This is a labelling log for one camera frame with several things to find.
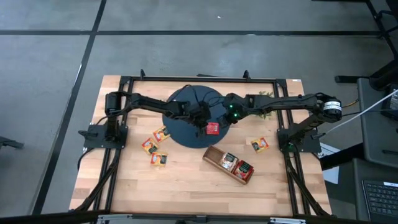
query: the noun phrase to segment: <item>white cable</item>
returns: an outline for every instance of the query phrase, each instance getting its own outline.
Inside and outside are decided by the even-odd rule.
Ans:
[[[330,129],[329,131],[327,131],[325,134],[330,133],[330,132],[333,131],[334,129],[339,128],[340,126],[342,126],[342,125],[344,125],[344,124],[346,124],[346,123],[348,123],[348,122],[354,120],[355,118],[361,116],[362,114],[365,114],[368,110],[372,109],[373,107],[375,107],[376,105],[378,105],[379,103],[383,102],[384,100],[386,100],[387,98],[389,98],[390,96],[394,95],[394,94],[397,93],[397,92],[398,92],[398,90],[393,91],[391,94],[389,94],[389,95],[387,95],[386,97],[384,97],[383,99],[379,100],[378,102],[376,102],[375,104],[373,104],[372,106],[370,106],[368,109],[362,111],[360,114],[356,115],[355,117],[353,117],[353,118],[351,118],[351,119],[349,119],[349,120],[347,120],[347,121],[345,121],[345,122],[343,122],[343,123],[341,123],[341,124],[335,126],[334,128],[332,128],[332,129]]]

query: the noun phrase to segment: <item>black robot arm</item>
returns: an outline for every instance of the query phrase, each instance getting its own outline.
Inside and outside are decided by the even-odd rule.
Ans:
[[[121,109],[122,97],[128,101],[127,106]],[[142,96],[139,93],[126,93],[116,91],[108,93],[105,98],[105,114],[108,116],[105,138],[112,141],[119,135],[119,123],[117,116],[128,113],[134,109],[144,109],[162,113],[170,119],[181,119],[198,128],[198,135],[203,134],[207,126],[207,120],[211,118],[208,103],[203,101],[191,105],[189,101],[164,102],[150,97]]]
[[[221,127],[235,124],[239,120],[251,115],[270,113],[275,110],[308,110],[312,113],[299,124],[294,124],[289,129],[280,130],[278,133],[279,146],[284,148],[288,143],[299,145],[305,134],[324,122],[334,123],[341,119],[341,102],[333,96],[323,93],[299,95],[292,97],[272,98],[266,95],[246,95],[244,98],[229,93],[224,98],[223,106],[226,113],[217,120]]]

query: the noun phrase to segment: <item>wooden tray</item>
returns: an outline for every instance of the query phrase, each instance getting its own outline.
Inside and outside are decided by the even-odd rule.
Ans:
[[[232,174],[232,172],[224,169],[221,165],[219,165],[219,161],[221,158],[223,158],[223,155],[225,154],[224,151],[221,149],[215,147],[215,146],[209,146],[207,148],[205,154],[203,155],[203,160],[209,162],[211,165],[217,167],[219,170],[223,171],[225,174],[229,175],[236,181],[238,181],[241,184],[247,184],[250,181],[251,176],[253,175],[254,171],[251,172],[250,176],[246,179],[246,181],[240,179],[239,177],[236,177],[235,175]]]

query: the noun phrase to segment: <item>red cube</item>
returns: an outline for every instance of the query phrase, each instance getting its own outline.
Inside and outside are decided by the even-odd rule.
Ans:
[[[209,122],[206,127],[206,134],[214,134],[218,135],[220,133],[220,129],[218,128],[218,123]]]

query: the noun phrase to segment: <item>paper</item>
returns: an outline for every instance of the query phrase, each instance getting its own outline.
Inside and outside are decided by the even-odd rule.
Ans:
[[[321,150],[322,152],[318,153],[318,157],[322,158],[324,156],[329,156],[332,155],[335,152],[339,152],[340,149],[337,149],[335,147],[331,147],[327,144],[321,143]],[[339,167],[333,167],[328,170],[323,171],[323,178],[326,181],[329,181],[333,184],[338,184],[338,171]]]

